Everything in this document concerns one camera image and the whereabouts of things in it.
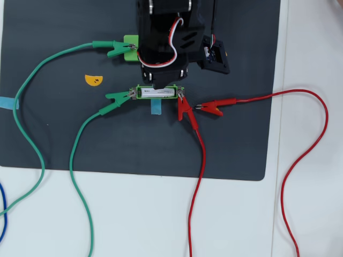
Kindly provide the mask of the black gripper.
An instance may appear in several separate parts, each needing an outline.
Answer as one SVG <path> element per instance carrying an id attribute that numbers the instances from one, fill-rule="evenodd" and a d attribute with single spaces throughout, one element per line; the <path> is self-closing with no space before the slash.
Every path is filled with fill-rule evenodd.
<path id="1" fill-rule="evenodd" d="M 154 89 L 187 77 L 191 54 L 202 43 L 202 16 L 139 16 L 138 57 L 142 76 Z"/>

